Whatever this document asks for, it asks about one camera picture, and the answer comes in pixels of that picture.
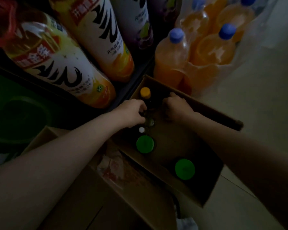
blue bottle cap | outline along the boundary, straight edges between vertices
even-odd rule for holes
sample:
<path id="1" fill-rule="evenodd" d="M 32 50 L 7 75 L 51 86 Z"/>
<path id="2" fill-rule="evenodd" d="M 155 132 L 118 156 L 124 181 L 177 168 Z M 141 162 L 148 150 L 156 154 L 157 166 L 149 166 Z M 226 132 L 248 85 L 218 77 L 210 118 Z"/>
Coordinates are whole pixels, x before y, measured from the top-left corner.
<path id="1" fill-rule="evenodd" d="M 192 10 L 198 11 L 202 10 L 205 7 L 206 0 L 193 0 L 192 1 Z"/>
<path id="2" fill-rule="evenodd" d="M 219 37 L 224 40 L 231 39 L 236 33 L 236 27 L 232 24 L 224 24 L 219 32 Z"/>
<path id="3" fill-rule="evenodd" d="M 171 43 L 180 43 L 183 40 L 184 32 L 180 28 L 174 28 L 169 32 L 169 40 Z"/>
<path id="4" fill-rule="evenodd" d="M 241 0 L 241 5 L 250 6 L 253 5 L 256 0 Z"/>

hand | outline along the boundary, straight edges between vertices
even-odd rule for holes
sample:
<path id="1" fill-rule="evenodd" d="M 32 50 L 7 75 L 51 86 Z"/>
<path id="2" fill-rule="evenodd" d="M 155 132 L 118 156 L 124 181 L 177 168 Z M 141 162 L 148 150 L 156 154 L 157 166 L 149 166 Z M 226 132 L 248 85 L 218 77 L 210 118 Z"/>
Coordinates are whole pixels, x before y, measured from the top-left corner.
<path id="1" fill-rule="evenodd" d="M 168 98 L 163 100 L 163 103 L 168 107 L 168 110 L 165 112 L 166 115 L 174 122 L 183 123 L 186 116 L 194 113 L 187 101 L 173 92 L 170 93 Z"/>
<path id="2" fill-rule="evenodd" d="M 121 122 L 124 128 L 144 123 L 145 117 L 140 116 L 139 112 L 145 110 L 147 110 L 147 107 L 143 100 L 131 99 L 124 101 L 112 112 L 115 113 L 115 117 Z"/>

red banner on label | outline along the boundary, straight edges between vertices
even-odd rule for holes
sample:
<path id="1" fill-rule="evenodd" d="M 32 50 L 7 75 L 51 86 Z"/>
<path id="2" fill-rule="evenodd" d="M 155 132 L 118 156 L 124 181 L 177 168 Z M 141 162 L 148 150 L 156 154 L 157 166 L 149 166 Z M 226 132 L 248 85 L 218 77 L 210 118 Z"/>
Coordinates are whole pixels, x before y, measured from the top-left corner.
<path id="1" fill-rule="evenodd" d="M 77 0 L 75 1 L 69 12 L 75 24 L 78 26 L 83 17 L 95 6 L 99 0 Z"/>
<path id="2" fill-rule="evenodd" d="M 52 54 L 54 54 L 53 49 L 46 40 L 42 40 L 37 47 L 31 49 L 26 54 L 12 58 L 12 60 L 19 67 L 27 69 L 48 60 Z"/>

white bottle cap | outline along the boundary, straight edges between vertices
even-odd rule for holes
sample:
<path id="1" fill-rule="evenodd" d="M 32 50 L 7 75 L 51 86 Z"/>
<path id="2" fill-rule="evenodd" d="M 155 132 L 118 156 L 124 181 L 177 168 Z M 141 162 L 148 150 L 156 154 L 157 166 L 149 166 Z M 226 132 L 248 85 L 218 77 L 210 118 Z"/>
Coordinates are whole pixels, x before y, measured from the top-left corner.
<path id="1" fill-rule="evenodd" d="M 144 127 L 140 127 L 140 128 L 139 128 L 139 132 L 140 132 L 140 133 L 144 133 L 144 132 L 145 132 L 145 128 L 144 128 Z"/>

person's right arm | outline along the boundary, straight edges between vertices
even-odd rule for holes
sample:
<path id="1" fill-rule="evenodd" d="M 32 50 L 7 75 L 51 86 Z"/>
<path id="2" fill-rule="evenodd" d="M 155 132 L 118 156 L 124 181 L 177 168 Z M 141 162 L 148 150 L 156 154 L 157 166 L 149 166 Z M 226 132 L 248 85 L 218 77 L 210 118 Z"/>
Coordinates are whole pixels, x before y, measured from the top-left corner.
<path id="1" fill-rule="evenodd" d="M 277 152 L 242 133 L 196 113 L 187 102 L 170 94 L 164 102 L 173 121 L 188 126 L 288 229 L 288 153 Z"/>

